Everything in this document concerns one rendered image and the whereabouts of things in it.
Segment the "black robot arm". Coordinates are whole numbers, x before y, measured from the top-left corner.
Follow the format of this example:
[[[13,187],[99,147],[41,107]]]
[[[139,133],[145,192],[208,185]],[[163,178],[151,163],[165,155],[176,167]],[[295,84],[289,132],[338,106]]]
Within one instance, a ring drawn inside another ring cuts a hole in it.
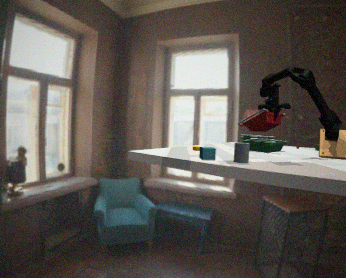
[[[295,76],[294,73],[300,73],[300,75]],[[308,91],[308,94],[311,95],[312,100],[317,106],[318,110],[321,113],[321,117],[319,117],[319,121],[323,124],[325,130],[325,140],[337,142],[339,137],[339,129],[342,125],[342,122],[336,115],[336,113],[328,108],[327,103],[322,97],[319,89],[315,85],[315,77],[311,70],[305,68],[298,68],[295,66],[289,66],[287,69],[282,70],[276,74],[268,74],[267,77],[264,77],[262,80],[262,87],[260,88],[260,96],[268,97],[269,95],[277,94],[279,95],[279,85],[277,82],[280,79],[284,79],[285,77],[290,77],[295,82],[298,82],[302,88]],[[272,85],[272,86],[271,86]],[[271,86],[271,87],[270,87]],[[265,100],[266,105],[273,106],[274,104],[278,104],[278,99],[276,96]]]

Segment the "teal block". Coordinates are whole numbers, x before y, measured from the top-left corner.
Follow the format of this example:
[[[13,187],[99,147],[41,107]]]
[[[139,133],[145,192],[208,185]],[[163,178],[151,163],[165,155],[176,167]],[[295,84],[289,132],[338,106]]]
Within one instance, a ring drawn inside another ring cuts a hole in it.
[[[202,160],[211,160],[215,161],[215,152],[214,147],[200,147],[200,159]]]

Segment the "green plastic tray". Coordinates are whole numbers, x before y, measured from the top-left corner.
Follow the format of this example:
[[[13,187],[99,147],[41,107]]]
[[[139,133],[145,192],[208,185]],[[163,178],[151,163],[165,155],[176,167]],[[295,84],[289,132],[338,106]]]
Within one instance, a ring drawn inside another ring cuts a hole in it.
[[[241,143],[248,143],[250,144],[250,150],[251,151],[258,151],[258,152],[265,152],[265,153],[270,153],[270,152],[277,152],[281,151],[283,148],[283,145],[289,144],[283,143],[283,142],[276,142],[275,144],[273,142],[257,142],[257,141],[248,141],[248,140],[243,140]]]

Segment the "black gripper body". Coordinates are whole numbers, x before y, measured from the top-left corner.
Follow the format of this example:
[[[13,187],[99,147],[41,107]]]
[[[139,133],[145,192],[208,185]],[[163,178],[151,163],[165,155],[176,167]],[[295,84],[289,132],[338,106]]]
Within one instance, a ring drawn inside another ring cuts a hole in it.
[[[279,104],[279,95],[277,94],[274,94],[274,95],[269,95],[271,96],[271,98],[273,98],[274,96],[277,97],[278,99],[278,104],[274,104],[273,106],[270,106],[270,105],[266,105],[266,104],[261,104],[258,106],[258,110],[262,110],[262,109],[273,109],[273,108],[276,108],[276,109],[279,109],[281,110],[281,108],[285,108],[285,109],[291,109],[291,105],[290,104],[285,104],[285,103],[281,103],[281,105]]]

